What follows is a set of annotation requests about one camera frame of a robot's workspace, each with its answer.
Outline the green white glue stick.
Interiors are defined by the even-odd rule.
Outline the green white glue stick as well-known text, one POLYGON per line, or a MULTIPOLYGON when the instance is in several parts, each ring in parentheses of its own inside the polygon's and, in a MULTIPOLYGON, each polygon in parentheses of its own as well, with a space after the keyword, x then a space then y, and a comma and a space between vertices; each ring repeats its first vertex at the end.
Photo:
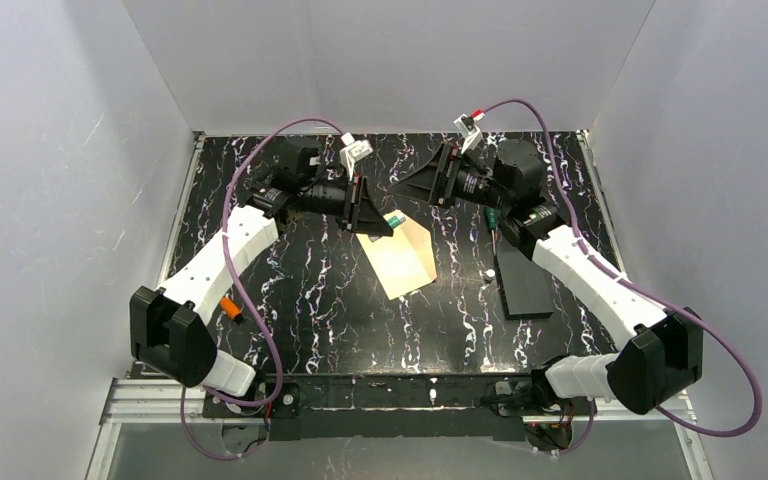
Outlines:
POLYGON ((406 221, 406 216, 399 212, 394 212, 387 218, 387 223, 390 228, 396 229, 406 221))

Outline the cream paper envelope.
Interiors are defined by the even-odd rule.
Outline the cream paper envelope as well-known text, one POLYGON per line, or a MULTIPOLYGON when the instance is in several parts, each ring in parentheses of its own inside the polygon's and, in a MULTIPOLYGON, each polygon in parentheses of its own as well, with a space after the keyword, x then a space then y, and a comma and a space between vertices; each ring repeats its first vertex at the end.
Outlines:
POLYGON ((385 215, 402 222, 390 237, 376 241, 357 234, 360 245, 389 300, 418 290, 437 278, 430 231, 400 210, 385 215))

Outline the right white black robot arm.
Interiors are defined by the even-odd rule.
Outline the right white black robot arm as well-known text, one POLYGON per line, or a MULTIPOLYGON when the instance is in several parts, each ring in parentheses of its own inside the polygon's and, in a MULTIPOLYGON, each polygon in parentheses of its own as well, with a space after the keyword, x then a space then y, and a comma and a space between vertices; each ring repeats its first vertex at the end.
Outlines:
POLYGON ((703 332, 673 307, 623 285, 623 276, 573 231, 551 202, 536 146, 505 140, 492 169, 444 142, 390 193, 448 208, 463 200, 498 212, 503 237, 559 280, 607 329, 615 354, 556 357, 535 369, 532 388, 546 400, 617 400, 647 414, 700 380, 703 332))

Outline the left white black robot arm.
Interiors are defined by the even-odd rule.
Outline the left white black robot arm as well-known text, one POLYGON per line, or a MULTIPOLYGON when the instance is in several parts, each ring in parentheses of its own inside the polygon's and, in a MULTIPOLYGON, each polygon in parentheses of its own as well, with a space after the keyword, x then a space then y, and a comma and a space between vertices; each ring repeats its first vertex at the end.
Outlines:
POLYGON ((239 275, 268 250, 286 227, 305 213, 326 215, 355 234, 392 235, 393 228, 370 197, 357 163, 373 152, 371 143, 342 135, 336 162, 326 162, 318 141, 279 141, 275 163, 234 193, 219 231, 176 274, 156 287, 139 287, 129 301, 133 358, 184 387, 202 387, 241 406, 249 396, 255 367, 220 350, 208 324, 239 275))

